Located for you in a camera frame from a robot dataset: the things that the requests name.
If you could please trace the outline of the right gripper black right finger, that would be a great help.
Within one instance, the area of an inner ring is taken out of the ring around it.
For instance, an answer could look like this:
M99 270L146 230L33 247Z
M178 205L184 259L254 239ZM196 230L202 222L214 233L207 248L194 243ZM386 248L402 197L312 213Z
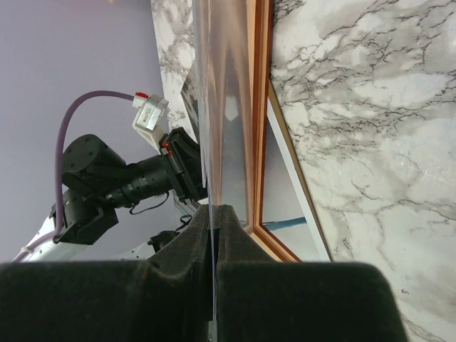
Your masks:
M220 341L406 341L383 274L357 262L278 262L215 209Z

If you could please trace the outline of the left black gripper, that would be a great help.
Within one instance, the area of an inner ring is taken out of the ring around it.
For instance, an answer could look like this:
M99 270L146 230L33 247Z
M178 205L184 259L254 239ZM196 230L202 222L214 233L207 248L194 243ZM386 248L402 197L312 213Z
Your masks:
M115 208L133 208L142 200L173 191L181 202L207 198L202 181L200 146L184 128L175 128L159 141L159 155L126 167L126 178L106 194Z

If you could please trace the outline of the orange wooden picture frame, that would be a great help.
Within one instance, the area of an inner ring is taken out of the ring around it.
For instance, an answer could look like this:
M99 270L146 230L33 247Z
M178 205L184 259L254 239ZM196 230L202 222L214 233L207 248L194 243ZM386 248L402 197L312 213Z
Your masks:
M280 242L262 223L264 198L264 156L266 149L267 100L272 35L272 1L247 1L247 35L249 53L249 85L252 107L251 162L249 184L249 228L258 242L277 261L296 262L299 258Z

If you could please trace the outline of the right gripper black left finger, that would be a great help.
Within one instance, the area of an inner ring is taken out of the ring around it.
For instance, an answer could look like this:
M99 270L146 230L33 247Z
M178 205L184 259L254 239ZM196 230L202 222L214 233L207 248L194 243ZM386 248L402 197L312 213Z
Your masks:
M206 341L209 208L140 261L1 265L3 341Z

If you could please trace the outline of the landscape photo print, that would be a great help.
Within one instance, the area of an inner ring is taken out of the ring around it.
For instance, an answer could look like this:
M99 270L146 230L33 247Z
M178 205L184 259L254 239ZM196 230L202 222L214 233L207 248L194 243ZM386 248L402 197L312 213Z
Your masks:
M247 234L277 261L330 261L287 134L270 99L254 143L246 74L192 70L182 97L202 148L210 204L230 204Z

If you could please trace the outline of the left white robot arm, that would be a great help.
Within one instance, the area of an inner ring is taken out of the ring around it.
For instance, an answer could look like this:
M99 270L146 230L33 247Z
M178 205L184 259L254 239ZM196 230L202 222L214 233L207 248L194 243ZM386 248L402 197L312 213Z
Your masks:
M63 153L63 222L52 207L15 262L69 260L118 223L116 210L135 214L141 201L176 194L181 202L207 198L200 146L183 128L159 140L159 153L127 164L99 137L80 136Z

